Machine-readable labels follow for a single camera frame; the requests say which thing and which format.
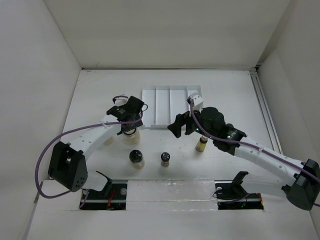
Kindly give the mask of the wide glass jar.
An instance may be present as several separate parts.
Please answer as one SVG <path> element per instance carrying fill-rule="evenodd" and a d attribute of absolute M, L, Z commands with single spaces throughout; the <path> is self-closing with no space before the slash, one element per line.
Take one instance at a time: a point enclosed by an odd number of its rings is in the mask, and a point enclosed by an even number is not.
<path fill-rule="evenodd" d="M 128 145 L 135 145 L 141 139 L 140 132 L 137 128 L 129 130 L 127 132 L 123 132 L 122 136 L 123 136 L 123 142 Z"/>

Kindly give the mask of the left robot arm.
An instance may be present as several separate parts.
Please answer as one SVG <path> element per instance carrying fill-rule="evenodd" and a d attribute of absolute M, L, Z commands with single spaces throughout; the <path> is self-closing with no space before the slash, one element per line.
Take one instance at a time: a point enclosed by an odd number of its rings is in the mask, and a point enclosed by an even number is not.
<path fill-rule="evenodd" d="M 88 171 L 90 156 L 108 139 L 135 130 L 143 125 L 145 103 L 134 96 L 124 96 L 123 105 L 114 105 L 99 121 L 81 136 L 64 143 L 59 141 L 52 150 L 48 175 L 71 192 L 80 189 L 93 190 L 100 198 L 111 194 L 112 180 L 106 175 Z"/>

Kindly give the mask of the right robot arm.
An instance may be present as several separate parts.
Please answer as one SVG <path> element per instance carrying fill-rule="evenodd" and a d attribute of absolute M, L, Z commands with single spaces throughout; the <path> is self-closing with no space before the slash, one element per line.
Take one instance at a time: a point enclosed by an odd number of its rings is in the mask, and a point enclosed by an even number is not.
<path fill-rule="evenodd" d="M 312 160 L 301 161 L 263 147 L 243 131 L 226 123 L 224 115 L 215 107 L 191 109 L 178 114 L 168 130 L 176 138 L 196 132 L 213 141 L 216 148 L 271 172 L 284 181 L 280 190 L 295 207 L 310 211 L 320 193 L 320 165 Z"/>

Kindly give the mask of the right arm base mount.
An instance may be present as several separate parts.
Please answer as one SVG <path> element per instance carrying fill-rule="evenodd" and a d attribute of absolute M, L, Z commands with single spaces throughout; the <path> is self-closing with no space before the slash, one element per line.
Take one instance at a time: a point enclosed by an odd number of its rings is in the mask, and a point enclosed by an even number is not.
<path fill-rule="evenodd" d="M 249 173 L 240 171 L 232 180 L 217 180 L 212 197 L 217 199 L 218 210 L 264 210 L 260 193 L 247 193 L 242 187 Z"/>

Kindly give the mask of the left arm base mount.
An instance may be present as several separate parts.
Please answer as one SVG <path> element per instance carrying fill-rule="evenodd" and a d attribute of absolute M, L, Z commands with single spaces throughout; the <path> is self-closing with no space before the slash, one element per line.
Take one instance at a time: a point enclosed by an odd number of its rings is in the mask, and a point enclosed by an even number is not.
<path fill-rule="evenodd" d="M 80 210 L 126 210 L 127 180 L 112 180 L 105 174 L 95 171 L 88 174 L 84 186 L 79 203 Z"/>

